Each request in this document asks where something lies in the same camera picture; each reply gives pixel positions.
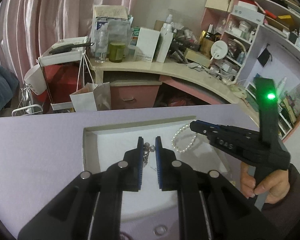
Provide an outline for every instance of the silver chain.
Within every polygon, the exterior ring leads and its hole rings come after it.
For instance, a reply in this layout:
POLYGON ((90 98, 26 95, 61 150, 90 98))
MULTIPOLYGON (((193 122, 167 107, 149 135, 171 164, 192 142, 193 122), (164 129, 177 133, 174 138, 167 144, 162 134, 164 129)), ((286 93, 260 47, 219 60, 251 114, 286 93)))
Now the silver chain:
POLYGON ((143 145, 143 167, 146 167, 146 165, 148 164, 148 158, 150 152, 154 152, 154 151, 155 151, 154 145, 150 146, 150 143, 145 143, 143 145))

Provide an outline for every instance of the desk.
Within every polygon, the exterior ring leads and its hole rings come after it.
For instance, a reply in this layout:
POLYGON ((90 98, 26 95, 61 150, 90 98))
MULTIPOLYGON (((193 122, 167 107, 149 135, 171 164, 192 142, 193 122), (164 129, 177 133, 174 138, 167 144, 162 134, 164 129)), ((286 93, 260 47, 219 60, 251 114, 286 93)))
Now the desk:
POLYGON ((210 100, 211 102, 217 102, 218 98, 221 98, 226 103, 238 104, 245 114, 250 116, 256 124, 259 124, 259 114, 255 112, 250 105, 245 104, 243 100, 234 95, 234 93, 229 89, 229 86, 223 84, 222 81, 217 80, 204 71, 198 72, 194 69, 189 69, 183 64, 171 61, 166 63, 145 61, 96 63, 92 60, 91 63, 91 69, 96 73, 96 80, 103 81, 104 71, 128 71, 159 74, 161 75, 160 81, 204 101, 210 100), (174 78, 185 81, 186 83, 179 82, 174 78))
MULTIPOLYGON (((83 171, 84 127, 183 116, 258 130, 235 104, 0 118, 1 221, 16 237, 42 207, 83 171)), ((239 171, 239 162, 235 165, 239 171)))

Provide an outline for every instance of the bag handle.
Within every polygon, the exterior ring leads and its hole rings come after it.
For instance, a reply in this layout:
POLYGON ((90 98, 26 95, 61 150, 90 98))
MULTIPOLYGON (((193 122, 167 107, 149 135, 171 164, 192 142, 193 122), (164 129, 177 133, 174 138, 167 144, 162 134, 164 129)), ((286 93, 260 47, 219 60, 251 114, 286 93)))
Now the bag handle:
POLYGON ((80 79, 80 70, 81 70, 81 66, 82 66, 83 84, 84 84, 84 69, 85 69, 84 63, 87 65, 87 68, 88 68, 89 75, 90 75, 90 77, 91 77, 92 83, 95 85, 94 80, 93 80, 93 77, 92 77, 92 75, 91 75, 91 71, 90 71, 89 64, 88 64, 87 60, 88 60, 88 62, 91 64, 90 60, 89 60, 88 57, 87 57, 86 52, 84 51, 84 52, 82 53, 81 60, 80 60, 80 65, 79 65, 79 73, 78 73, 78 80, 77 80, 77 91, 78 91, 78 88, 79 88, 79 79, 80 79))

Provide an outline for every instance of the purple table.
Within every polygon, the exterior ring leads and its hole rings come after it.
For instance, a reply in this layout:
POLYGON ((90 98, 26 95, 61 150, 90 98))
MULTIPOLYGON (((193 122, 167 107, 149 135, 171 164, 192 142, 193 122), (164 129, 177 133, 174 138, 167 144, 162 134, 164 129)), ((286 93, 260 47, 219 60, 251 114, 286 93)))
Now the purple table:
POLYGON ((233 104, 0 118, 1 221, 17 237, 21 228, 83 171, 84 127, 182 116, 258 130, 233 104))

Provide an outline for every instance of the white paper bag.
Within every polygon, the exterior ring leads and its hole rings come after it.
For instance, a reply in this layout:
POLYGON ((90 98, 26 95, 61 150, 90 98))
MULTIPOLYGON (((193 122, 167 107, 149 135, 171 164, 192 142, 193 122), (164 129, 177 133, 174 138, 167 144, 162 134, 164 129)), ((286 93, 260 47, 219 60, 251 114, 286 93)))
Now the white paper bag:
POLYGON ((83 65, 83 68, 85 67, 85 62, 93 83, 87 83, 83 88, 78 90, 78 76, 77 91, 70 95, 74 109, 76 112, 111 110, 110 83, 95 84, 87 60, 89 61, 86 54, 83 53, 79 67, 79 75, 81 66, 83 65))

